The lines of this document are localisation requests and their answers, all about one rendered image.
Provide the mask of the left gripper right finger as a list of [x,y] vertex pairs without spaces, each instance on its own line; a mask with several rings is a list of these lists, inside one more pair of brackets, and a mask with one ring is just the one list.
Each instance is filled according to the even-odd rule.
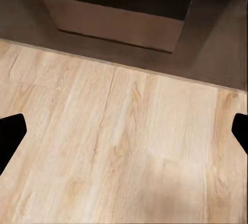
[[236,113],[231,131],[248,155],[248,115]]

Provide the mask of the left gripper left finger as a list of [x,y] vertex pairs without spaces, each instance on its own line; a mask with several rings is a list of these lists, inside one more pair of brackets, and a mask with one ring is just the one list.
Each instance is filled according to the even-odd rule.
[[0,175],[26,133],[27,126],[21,113],[0,119]]

